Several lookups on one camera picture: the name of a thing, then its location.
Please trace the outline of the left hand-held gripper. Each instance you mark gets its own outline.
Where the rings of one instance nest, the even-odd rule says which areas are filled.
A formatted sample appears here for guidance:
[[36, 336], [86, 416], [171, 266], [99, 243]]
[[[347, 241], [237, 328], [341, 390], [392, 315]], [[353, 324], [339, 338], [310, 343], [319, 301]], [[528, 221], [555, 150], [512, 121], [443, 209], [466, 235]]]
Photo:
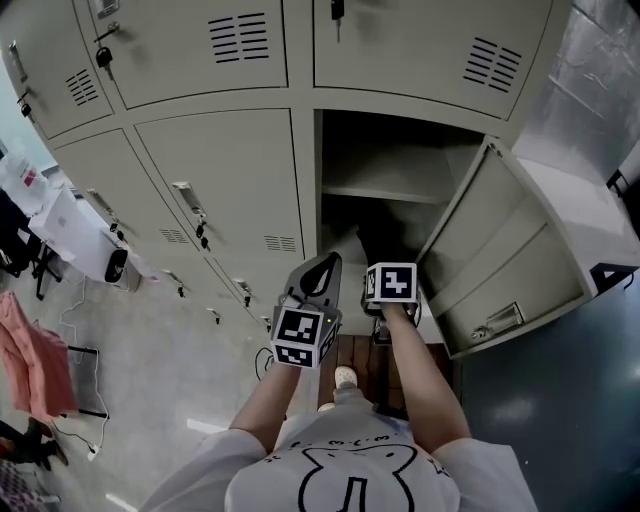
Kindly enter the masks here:
[[[333, 251], [294, 269], [285, 292], [274, 308], [271, 350], [274, 361], [299, 368], [318, 369], [341, 325], [339, 304], [342, 258]], [[303, 302], [294, 296], [316, 299]]]

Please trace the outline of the white waste bin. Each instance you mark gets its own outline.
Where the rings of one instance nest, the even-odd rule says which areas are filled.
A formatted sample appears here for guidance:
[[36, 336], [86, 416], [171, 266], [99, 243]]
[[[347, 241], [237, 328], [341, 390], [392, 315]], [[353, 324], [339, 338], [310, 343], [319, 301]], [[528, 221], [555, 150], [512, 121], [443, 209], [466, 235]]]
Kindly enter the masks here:
[[107, 262], [104, 274], [107, 284], [119, 292], [135, 293], [141, 282], [141, 275], [129, 260], [126, 249], [114, 250]]

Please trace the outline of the pink jacket on rack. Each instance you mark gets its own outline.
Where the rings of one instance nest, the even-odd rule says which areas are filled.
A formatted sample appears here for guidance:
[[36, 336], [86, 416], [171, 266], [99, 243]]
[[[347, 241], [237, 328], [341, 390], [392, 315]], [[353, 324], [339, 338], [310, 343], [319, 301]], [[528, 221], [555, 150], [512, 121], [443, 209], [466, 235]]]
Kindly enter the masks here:
[[99, 355], [92, 348], [69, 346], [57, 333], [30, 322], [14, 293], [0, 293], [0, 362], [16, 409], [41, 422], [77, 414], [109, 417], [78, 406], [70, 352]]

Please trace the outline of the person's white printed t-shirt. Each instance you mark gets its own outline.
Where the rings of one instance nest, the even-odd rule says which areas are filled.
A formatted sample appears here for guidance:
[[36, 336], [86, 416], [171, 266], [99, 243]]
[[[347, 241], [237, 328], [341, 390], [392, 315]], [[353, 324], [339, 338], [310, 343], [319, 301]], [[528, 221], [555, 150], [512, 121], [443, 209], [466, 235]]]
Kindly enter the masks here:
[[212, 436], [141, 512], [538, 512], [509, 446], [460, 439], [429, 454], [390, 421], [347, 406], [310, 415], [272, 453]]

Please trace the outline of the person's left forearm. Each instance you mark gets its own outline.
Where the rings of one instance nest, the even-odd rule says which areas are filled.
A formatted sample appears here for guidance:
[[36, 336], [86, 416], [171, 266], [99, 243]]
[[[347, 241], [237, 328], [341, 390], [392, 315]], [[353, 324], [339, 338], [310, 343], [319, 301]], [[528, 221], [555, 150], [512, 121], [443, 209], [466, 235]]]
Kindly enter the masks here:
[[267, 453], [271, 453], [300, 375], [299, 367], [273, 363], [234, 417], [229, 429], [251, 434]]

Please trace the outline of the white water dispenser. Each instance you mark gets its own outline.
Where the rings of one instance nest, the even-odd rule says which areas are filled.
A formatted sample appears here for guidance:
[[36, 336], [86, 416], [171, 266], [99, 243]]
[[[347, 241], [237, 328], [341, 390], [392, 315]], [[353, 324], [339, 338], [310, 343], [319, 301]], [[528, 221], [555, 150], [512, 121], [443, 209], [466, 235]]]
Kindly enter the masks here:
[[92, 280], [116, 284], [122, 281], [127, 251], [118, 246], [95, 221], [86, 201], [78, 201], [66, 185], [50, 190], [43, 209], [29, 221], [29, 229], [64, 262]]

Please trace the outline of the silver foil panel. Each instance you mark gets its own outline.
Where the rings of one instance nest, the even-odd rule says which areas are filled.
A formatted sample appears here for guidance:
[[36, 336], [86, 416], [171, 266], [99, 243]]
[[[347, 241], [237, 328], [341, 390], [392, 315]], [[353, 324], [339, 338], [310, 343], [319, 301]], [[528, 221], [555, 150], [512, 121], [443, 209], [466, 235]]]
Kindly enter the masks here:
[[630, 0], [572, 0], [549, 79], [557, 164], [608, 181], [640, 141], [640, 14]]

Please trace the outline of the person's right forearm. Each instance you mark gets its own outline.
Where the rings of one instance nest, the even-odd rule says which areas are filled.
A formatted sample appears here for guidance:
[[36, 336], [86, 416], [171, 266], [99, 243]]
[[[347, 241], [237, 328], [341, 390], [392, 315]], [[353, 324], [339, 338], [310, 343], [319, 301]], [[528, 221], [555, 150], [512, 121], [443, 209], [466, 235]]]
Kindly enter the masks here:
[[469, 425], [456, 395], [403, 307], [385, 303], [382, 312], [416, 444], [433, 453], [448, 443], [469, 438]]

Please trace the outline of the black office chair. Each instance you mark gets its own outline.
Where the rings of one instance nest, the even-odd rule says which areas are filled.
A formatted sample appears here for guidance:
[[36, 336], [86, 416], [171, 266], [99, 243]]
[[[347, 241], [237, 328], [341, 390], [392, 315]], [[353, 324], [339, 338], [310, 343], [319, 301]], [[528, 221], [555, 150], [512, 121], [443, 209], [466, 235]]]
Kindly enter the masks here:
[[49, 274], [57, 283], [62, 282], [51, 264], [56, 253], [30, 228], [29, 219], [0, 189], [0, 270], [18, 278], [31, 271], [36, 280], [36, 297], [43, 301], [44, 276]]

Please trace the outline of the brown wooden slatted bench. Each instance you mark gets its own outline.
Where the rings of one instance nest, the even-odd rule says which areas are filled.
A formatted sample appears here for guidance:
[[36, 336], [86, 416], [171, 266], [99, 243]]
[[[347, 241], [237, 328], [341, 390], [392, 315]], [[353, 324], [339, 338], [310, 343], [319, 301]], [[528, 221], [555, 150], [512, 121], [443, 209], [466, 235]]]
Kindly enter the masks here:
[[405, 395], [392, 346], [376, 346], [372, 337], [340, 335], [321, 366], [318, 408], [333, 402], [334, 371], [355, 370], [358, 388], [374, 411], [395, 420], [408, 420]]

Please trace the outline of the person's grey trouser leg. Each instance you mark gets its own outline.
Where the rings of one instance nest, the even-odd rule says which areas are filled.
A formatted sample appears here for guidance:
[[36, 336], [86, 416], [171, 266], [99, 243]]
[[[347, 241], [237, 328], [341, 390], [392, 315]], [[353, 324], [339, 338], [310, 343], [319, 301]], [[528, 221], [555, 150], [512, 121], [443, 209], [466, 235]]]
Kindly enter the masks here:
[[333, 403], [337, 408], [349, 412], [372, 414], [374, 405], [357, 386], [339, 387], [333, 390]]

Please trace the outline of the clear water dispenser bottle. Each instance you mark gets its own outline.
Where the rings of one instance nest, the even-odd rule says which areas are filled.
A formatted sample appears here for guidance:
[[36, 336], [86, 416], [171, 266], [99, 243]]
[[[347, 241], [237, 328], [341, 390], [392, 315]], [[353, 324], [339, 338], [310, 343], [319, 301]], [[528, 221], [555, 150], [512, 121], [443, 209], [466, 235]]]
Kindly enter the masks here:
[[32, 217], [44, 208], [50, 186], [26, 157], [7, 153], [0, 160], [0, 188], [27, 217]]

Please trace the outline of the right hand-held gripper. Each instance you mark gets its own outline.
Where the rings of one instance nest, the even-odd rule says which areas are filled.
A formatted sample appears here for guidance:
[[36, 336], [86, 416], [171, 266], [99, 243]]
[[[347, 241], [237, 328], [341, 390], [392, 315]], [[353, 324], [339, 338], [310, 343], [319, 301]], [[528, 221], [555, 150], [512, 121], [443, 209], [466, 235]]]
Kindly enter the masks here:
[[391, 334], [382, 305], [401, 304], [414, 327], [421, 320], [421, 288], [415, 263], [380, 262], [367, 268], [361, 306], [374, 320], [372, 340], [376, 346], [390, 346]]

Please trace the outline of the grey metal locker cabinet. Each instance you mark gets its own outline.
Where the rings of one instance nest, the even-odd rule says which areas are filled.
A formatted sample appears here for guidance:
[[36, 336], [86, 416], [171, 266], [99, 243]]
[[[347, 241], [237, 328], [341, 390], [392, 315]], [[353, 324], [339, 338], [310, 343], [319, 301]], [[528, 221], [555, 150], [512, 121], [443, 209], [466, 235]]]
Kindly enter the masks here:
[[595, 297], [551, 189], [511, 149], [568, 0], [0, 0], [0, 69], [99, 216], [181, 296], [273, 327], [289, 272], [395, 223], [449, 353]]

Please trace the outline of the black umbrella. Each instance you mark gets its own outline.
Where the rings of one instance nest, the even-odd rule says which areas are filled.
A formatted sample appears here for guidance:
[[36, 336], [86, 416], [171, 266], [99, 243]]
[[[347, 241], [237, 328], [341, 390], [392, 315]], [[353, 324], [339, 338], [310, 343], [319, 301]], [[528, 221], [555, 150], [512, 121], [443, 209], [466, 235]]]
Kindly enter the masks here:
[[381, 262], [414, 262], [425, 239], [416, 207], [392, 200], [362, 200], [355, 223], [369, 265]]

